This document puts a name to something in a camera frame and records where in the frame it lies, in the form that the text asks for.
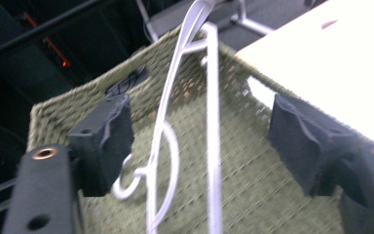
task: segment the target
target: white table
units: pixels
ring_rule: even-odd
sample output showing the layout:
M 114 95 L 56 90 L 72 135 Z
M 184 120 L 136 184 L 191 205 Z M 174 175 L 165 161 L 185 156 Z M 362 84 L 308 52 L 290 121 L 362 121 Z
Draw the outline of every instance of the white table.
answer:
M 374 140 L 374 1 L 330 0 L 237 55 Z

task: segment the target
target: green mesh basket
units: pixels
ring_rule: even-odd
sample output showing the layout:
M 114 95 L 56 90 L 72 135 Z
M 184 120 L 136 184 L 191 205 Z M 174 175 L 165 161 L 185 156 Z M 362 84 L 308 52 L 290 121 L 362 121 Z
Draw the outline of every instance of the green mesh basket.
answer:
M 146 64 L 150 77 L 130 91 L 135 132 L 132 158 L 122 171 L 122 184 L 147 164 L 154 120 L 176 43 L 178 30 L 90 83 L 35 105 L 28 149 L 68 144 L 66 134 L 103 98 L 104 91 Z M 338 196 L 307 198 L 281 162 L 266 136 L 270 111 L 249 93 L 251 75 L 272 90 L 293 94 L 252 69 L 220 45 L 220 125 L 222 204 L 225 233 L 342 233 Z M 171 93 L 167 120 L 180 148 L 175 196 L 159 233 L 206 233 L 206 70 L 204 54 L 186 56 Z M 168 146 L 162 143 L 158 201 L 163 202 L 169 177 Z M 127 201 L 113 195 L 82 200 L 88 233 L 145 233 L 145 182 Z

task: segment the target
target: white surface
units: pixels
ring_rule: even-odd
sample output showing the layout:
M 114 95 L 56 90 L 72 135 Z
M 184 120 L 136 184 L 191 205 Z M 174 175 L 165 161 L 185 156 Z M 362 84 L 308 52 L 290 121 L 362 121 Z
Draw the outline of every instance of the white surface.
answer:
M 238 56 L 374 140 L 374 1 L 330 0 Z

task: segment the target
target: woven mesh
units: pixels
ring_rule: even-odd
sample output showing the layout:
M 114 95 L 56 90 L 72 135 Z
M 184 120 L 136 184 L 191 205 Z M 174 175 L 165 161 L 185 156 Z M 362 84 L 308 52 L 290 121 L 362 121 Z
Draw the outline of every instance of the woven mesh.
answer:
M 28 148 L 67 143 L 66 133 L 103 99 L 104 90 L 141 64 L 150 78 L 130 92 L 135 131 L 133 157 L 122 172 L 128 185 L 135 168 L 147 164 L 154 120 L 178 30 L 91 83 L 34 106 Z M 180 178 L 160 233 L 206 233 L 206 71 L 203 54 L 184 58 L 171 93 L 167 119 L 180 148 Z M 225 233 L 342 233 L 333 197 L 310 199 L 266 139 L 270 111 L 245 90 L 249 75 L 276 92 L 293 94 L 234 57 L 220 45 L 220 114 Z M 163 140 L 158 195 L 169 177 L 168 146 Z M 145 232 L 145 182 L 127 201 L 112 195 L 82 202 L 89 233 Z

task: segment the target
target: wire basket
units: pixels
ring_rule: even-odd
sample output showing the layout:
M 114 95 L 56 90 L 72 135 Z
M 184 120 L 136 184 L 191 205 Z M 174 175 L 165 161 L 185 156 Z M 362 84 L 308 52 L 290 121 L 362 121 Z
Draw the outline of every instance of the wire basket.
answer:
M 28 150 L 46 144 L 68 144 L 66 134 L 103 98 L 105 90 L 146 65 L 150 77 L 130 91 L 135 132 L 131 161 L 122 171 L 124 187 L 132 173 L 146 165 L 154 120 L 176 43 L 178 29 L 135 57 L 90 83 L 35 105 L 31 112 Z M 294 96 L 235 57 L 220 45 L 220 128 L 222 204 L 225 233 L 343 233 L 338 193 L 311 199 L 303 195 L 267 140 L 270 110 L 254 98 L 247 85 L 253 76 L 275 92 Z M 180 149 L 175 196 L 159 233 L 206 233 L 206 69 L 204 54 L 186 56 L 171 92 L 167 120 Z M 162 143 L 158 197 L 169 179 L 169 152 Z M 145 233 L 144 182 L 125 202 L 114 196 L 85 198 L 82 210 L 88 233 Z

